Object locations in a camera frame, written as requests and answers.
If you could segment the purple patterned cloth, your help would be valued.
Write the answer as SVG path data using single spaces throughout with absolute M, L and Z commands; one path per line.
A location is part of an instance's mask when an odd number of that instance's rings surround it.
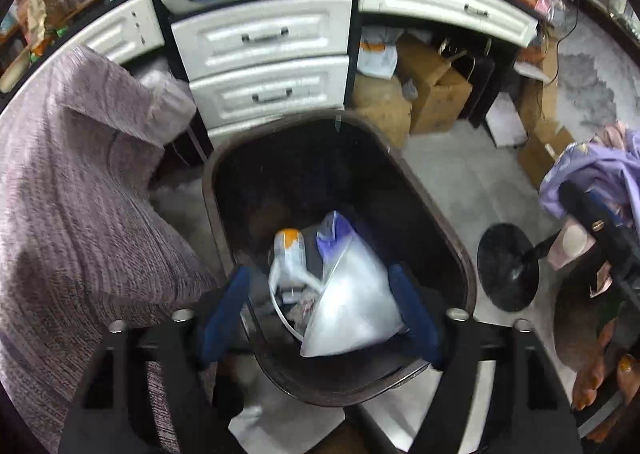
M 589 142 L 571 143 L 546 174 L 539 202 L 557 219 L 567 215 L 560 202 L 560 186 L 575 183 L 593 192 L 612 211 L 639 232 L 639 131 L 615 123 Z

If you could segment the white bottom drawer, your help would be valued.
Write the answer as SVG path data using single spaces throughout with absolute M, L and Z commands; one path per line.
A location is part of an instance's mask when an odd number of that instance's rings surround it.
M 273 123 L 299 121 L 310 117 L 318 117 L 320 115 L 337 114 L 343 112 L 344 106 L 341 107 L 326 107 L 311 109 L 308 111 L 299 112 L 286 112 L 280 115 L 269 115 L 264 117 L 253 118 L 250 120 L 237 121 L 228 123 L 228 125 L 221 125 L 217 128 L 207 130 L 207 136 L 209 143 L 212 144 L 213 150 L 224 147 L 235 137 L 241 136 L 248 131 L 252 131 L 257 128 L 261 128 L 264 125 L 273 125 Z

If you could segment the white curved cabinet panel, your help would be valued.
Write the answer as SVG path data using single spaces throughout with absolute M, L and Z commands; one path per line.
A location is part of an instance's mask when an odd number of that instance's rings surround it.
M 128 0 L 81 29 L 61 47 L 83 45 L 111 62 L 125 64 L 165 45 L 153 0 Z

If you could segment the dark brown trash bin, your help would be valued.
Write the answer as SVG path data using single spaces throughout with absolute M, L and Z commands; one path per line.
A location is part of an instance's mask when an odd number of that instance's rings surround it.
M 306 316 L 269 285 L 278 232 L 303 234 L 307 270 L 319 281 L 399 264 L 450 307 L 474 310 L 469 252 L 400 152 L 356 115 L 290 116 L 232 136 L 210 156 L 202 186 L 222 268 L 253 269 L 242 313 L 250 348 L 270 382 L 294 399 L 346 408 L 406 382 L 425 363 L 405 333 L 306 356 L 296 336 Z

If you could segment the white middle drawer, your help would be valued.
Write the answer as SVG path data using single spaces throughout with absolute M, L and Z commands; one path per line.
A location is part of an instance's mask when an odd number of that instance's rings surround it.
M 349 58 L 303 58 L 229 71 L 190 83 L 208 129 L 309 109 L 342 107 Z

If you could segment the black round stool base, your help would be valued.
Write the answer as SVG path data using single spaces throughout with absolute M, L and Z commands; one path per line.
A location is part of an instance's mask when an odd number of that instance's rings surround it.
M 559 237 L 556 232 L 533 245 L 512 223 L 498 223 L 484 232 L 477 249 L 480 284 L 490 301 L 500 310 L 524 310 L 536 296 L 539 261 L 547 257 Z

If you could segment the purple snack bag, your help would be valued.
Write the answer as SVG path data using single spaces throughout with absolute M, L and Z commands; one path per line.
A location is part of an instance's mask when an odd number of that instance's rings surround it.
M 333 211 L 324 218 L 316 245 L 324 289 L 309 316 L 301 356 L 339 356 L 406 330 L 385 265 L 344 215 Z

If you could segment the brown plush toy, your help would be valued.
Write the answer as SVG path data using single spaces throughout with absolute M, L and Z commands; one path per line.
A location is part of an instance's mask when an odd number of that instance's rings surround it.
M 411 125 L 412 105 L 402 95 L 397 76 L 390 80 L 357 73 L 352 103 L 360 116 L 369 119 L 390 143 L 401 148 Z

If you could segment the brown cardboard box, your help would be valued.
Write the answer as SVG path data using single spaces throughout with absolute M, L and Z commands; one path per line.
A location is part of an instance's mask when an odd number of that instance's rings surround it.
M 403 34 L 396 50 L 397 76 L 412 105 L 410 133 L 449 131 L 471 96 L 471 83 L 452 67 L 450 58 L 412 34 Z

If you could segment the white upper drawer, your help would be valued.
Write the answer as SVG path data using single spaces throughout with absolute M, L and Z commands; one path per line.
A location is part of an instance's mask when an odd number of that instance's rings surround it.
M 217 73 L 347 52 L 352 0 L 262 0 L 171 25 L 191 81 Z

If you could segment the white bag orange logo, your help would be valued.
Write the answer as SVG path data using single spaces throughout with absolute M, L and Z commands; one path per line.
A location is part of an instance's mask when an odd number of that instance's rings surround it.
M 357 71 L 374 79 L 392 79 L 398 63 L 396 43 L 403 33 L 402 28 L 364 26 L 360 36 Z

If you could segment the orange juice bottle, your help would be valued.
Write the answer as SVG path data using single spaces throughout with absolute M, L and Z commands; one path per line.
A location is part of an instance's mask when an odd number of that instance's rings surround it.
M 268 283 L 271 293 L 290 288 L 324 289 L 322 281 L 308 270 L 305 240 L 298 229 L 282 229 L 274 237 Z

